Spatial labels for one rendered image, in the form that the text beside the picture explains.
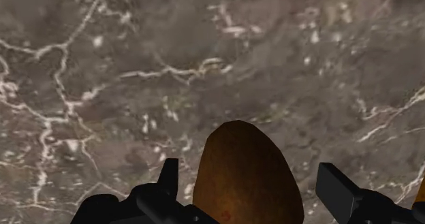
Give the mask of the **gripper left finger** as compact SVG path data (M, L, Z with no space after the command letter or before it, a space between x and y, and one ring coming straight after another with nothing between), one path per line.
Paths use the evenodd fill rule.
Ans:
M193 204L182 205L177 158L164 161L157 182L138 185L120 201L113 194L86 198L70 224L219 224Z

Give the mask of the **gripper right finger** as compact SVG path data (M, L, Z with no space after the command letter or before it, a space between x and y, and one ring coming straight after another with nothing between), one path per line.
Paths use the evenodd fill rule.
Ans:
M315 192L338 224L425 224L425 196L407 209L358 187L332 163L318 166Z

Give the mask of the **brown potato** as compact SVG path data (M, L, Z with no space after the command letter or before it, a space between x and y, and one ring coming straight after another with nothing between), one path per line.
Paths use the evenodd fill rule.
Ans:
M303 224L294 176L279 148L255 125L220 125L207 138L193 204L220 224Z

